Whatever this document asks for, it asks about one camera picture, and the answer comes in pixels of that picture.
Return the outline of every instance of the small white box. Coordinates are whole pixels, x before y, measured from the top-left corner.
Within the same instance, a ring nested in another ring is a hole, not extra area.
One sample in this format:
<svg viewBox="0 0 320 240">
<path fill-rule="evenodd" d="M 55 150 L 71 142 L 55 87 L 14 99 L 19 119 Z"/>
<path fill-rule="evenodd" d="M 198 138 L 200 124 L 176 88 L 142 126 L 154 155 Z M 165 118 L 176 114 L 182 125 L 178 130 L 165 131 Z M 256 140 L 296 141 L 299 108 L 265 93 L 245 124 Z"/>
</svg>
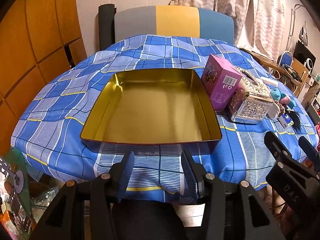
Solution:
<svg viewBox="0 0 320 240">
<path fill-rule="evenodd" d="M 284 129 L 287 129 L 288 127 L 293 125 L 293 121 L 291 117 L 288 114 L 283 114 L 279 117 L 279 122 L 282 125 Z"/>
</svg>

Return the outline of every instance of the blue fabric panel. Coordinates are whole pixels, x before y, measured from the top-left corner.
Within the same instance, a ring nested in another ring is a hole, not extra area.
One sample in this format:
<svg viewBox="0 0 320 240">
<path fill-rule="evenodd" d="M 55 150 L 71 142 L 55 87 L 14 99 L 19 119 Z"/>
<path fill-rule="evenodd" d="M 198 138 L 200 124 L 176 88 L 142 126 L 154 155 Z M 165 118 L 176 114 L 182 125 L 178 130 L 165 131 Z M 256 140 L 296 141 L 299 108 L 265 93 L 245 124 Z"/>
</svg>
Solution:
<svg viewBox="0 0 320 240">
<path fill-rule="evenodd" d="M 233 44 L 235 27 L 228 15 L 208 9 L 198 8 L 200 19 L 200 38 L 215 39 Z"/>
</svg>

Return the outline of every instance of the chair backrest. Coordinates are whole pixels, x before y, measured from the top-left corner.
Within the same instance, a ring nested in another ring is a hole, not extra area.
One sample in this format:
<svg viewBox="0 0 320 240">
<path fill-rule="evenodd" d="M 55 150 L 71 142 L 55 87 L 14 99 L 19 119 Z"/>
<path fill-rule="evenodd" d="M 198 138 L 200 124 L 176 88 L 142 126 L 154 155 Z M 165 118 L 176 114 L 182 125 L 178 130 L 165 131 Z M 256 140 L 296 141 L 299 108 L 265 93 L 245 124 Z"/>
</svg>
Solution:
<svg viewBox="0 0 320 240">
<path fill-rule="evenodd" d="M 282 66 L 283 64 L 287 64 L 288 66 L 291 66 L 293 62 L 293 57 L 290 51 L 286 50 L 284 53 L 282 53 L 279 65 Z"/>
<path fill-rule="evenodd" d="M 206 38 L 233 44 L 234 22 L 225 14 L 186 6 L 143 6 L 116 13 L 116 42 L 141 34 Z"/>
</svg>

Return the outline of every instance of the gold metal tray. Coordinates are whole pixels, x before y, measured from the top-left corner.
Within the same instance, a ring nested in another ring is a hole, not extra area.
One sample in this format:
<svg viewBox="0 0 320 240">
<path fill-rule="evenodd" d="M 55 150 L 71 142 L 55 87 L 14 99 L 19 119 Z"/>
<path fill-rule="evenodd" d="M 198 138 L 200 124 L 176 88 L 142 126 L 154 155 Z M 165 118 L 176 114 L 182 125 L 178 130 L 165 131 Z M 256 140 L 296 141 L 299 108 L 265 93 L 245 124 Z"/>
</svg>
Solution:
<svg viewBox="0 0 320 240">
<path fill-rule="evenodd" d="M 115 73 L 95 102 L 82 140 L 171 144 L 220 140 L 209 96 L 192 69 Z"/>
</svg>

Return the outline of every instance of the metal tin box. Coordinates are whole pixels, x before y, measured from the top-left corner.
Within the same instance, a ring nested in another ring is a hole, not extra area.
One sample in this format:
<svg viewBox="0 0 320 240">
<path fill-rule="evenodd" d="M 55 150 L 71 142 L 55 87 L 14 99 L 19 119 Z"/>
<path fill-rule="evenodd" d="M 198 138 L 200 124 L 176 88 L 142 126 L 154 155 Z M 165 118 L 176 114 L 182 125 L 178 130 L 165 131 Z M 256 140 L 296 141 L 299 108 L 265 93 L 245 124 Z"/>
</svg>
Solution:
<svg viewBox="0 0 320 240">
<path fill-rule="evenodd" d="M 267 114 L 273 99 L 263 83 L 260 83 L 249 71 L 238 68 L 243 77 L 229 102 L 231 120 L 248 124 L 257 124 Z"/>
<path fill-rule="evenodd" d="M 96 100 L 80 137 L 101 143 L 160 145 L 211 143 L 222 138 L 208 94 L 192 69 L 115 73 Z"/>
</svg>

